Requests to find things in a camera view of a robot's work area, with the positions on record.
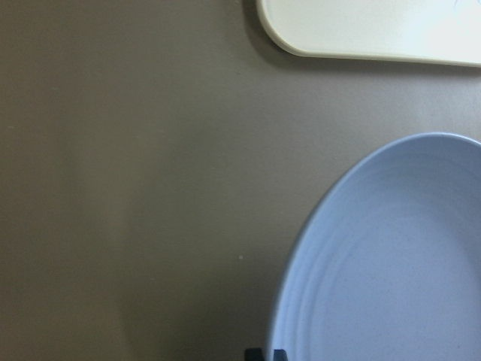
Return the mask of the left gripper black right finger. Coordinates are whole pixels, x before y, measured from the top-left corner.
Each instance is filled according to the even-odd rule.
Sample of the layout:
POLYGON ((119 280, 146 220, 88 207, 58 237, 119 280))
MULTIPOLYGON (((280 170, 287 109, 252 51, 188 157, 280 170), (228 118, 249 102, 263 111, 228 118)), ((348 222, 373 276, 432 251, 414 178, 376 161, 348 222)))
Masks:
POLYGON ((273 361, 287 361, 287 353, 283 349, 276 349, 273 352, 273 361))

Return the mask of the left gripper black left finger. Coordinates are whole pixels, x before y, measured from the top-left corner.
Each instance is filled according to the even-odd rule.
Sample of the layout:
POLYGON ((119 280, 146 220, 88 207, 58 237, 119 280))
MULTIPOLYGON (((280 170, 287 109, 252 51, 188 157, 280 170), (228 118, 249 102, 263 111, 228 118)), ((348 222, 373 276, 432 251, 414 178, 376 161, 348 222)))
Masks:
POLYGON ((247 348, 244 351, 245 361, 263 361, 263 352, 261 348, 247 348))

